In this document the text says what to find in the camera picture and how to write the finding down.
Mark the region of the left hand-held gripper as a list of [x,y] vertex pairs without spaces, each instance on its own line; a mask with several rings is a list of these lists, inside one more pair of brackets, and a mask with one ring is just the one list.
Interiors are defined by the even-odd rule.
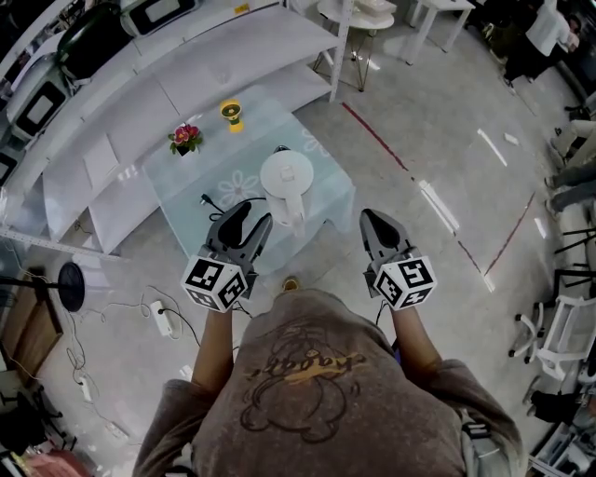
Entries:
[[243,241],[243,223],[251,203],[243,201],[211,225],[206,243],[189,258],[180,284],[197,305],[225,312],[238,300],[249,300],[258,274],[254,261],[262,254],[273,228],[268,212]]

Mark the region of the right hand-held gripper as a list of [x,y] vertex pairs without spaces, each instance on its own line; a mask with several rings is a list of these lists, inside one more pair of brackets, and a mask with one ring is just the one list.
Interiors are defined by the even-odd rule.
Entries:
[[[427,256],[413,256],[405,228],[372,209],[361,212],[359,227],[371,259],[364,272],[371,297],[381,296],[393,311],[424,303],[437,287],[437,278]],[[381,264],[382,258],[390,260]]]

